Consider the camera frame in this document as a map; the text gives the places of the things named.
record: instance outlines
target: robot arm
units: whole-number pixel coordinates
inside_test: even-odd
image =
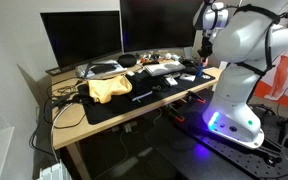
[[[205,0],[193,18],[193,26],[196,30],[203,30],[202,46],[197,51],[202,62],[213,53],[212,39],[218,29],[224,28],[228,23],[228,11],[221,2]]]
[[[222,72],[203,120],[210,132],[256,149],[264,141],[264,132],[246,101],[256,82],[268,70],[271,59],[288,47],[288,29],[273,25],[277,21],[276,14],[288,1],[243,0],[241,11],[238,10],[228,24],[227,20],[218,23],[220,18],[214,17],[216,12],[219,15],[224,11],[215,10],[222,9],[223,5],[216,6],[213,0],[204,2],[194,17],[194,27],[203,30],[202,47],[198,52],[201,58],[213,52],[216,59],[231,65]]]

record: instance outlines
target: white wall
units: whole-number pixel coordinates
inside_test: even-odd
[[[3,179],[30,179],[33,151],[28,146],[28,139],[35,128],[37,103],[18,68],[27,69],[27,63],[18,56],[8,30],[0,13],[0,129],[15,127],[4,165],[7,176]],[[14,174],[15,168],[23,168],[23,171]]]
[[[0,129],[15,127],[1,179],[32,179],[28,141],[51,84],[45,70],[57,67],[39,13],[117,9],[118,0],[0,0]]]

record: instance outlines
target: yellow towel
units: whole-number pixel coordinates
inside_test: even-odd
[[[109,102],[112,95],[122,95],[132,90],[132,84],[124,75],[105,80],[88,80],[87,83],[90,96],[102,104]]]

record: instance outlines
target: desk leg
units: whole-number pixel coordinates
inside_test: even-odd
[[[81,152],[78,149],[78,144],[73,143],[68,146],[66,146],[68,152],[70,153],[70,156],[75,164],[75,167],[77,168],[78,173],[80,174],[81,178],[83,180],[91,180],[91,176],[88,173],[88,170],[84,164]]]

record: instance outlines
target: monitor screen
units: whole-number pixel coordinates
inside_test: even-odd
[[[120,0],[123,51],[193,46],[202,0]]]
[[[75,66],[122,51],[119,11],[41,13],[58,66]]]

